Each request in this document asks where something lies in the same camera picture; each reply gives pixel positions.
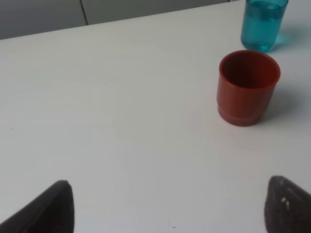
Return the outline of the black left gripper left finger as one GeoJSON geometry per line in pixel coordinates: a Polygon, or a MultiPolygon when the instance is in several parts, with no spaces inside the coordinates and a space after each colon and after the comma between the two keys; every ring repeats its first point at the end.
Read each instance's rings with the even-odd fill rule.
{"type": "Polygon", "coordinates": [[[75,210],[72,187],[59,180],[0,224],[2,233],[73,233],[75,210]]]}

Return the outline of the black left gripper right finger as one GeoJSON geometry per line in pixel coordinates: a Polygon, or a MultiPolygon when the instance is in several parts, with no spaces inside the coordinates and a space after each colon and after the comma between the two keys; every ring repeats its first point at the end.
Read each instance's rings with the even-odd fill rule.
{"type": "Polygon", "coordinates": [[[269,233],[309,233],[311,195],[284,176],[268,182],[264,222],[269,233]]]}

